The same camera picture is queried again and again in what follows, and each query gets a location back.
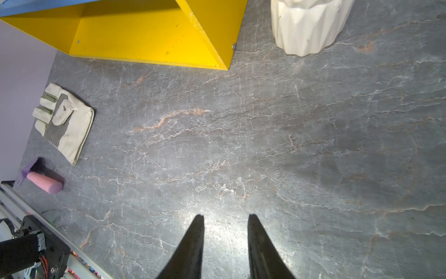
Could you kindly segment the orange flower pot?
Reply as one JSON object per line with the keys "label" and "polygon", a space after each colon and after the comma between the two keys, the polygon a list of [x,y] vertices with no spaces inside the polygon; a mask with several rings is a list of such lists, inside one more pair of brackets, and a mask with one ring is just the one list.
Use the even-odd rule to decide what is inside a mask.
{"label": "orange flower pot", "polygon": [[273,0],[272,33],[288,55],[304,57],[334,43],[343,30],[353,0]]}

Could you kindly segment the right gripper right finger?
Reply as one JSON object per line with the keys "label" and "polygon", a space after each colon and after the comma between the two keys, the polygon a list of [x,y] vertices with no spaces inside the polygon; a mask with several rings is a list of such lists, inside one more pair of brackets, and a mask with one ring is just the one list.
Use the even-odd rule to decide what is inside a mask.
{"label": "right gripper right finger", "polygon": [[257,215],[249,215],[247,229],[250,278],[295,279],[279,256]]}

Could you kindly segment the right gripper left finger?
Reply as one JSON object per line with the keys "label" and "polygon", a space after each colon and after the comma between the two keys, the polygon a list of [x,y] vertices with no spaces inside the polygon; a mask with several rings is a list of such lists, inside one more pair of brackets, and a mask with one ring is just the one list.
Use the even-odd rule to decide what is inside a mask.
{"label": "right gripper left finger", "polygon": [[204,216],[196,215],[158,279],[200,279],[204,247]]}

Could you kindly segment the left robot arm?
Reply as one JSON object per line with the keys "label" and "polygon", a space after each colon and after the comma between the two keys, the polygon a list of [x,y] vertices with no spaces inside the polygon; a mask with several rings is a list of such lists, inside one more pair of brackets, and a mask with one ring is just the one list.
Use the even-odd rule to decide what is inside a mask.
{"label": "left robot arm", "polygon": [[33,266],[46,250],[42,232],[1,242],[1,278]]}

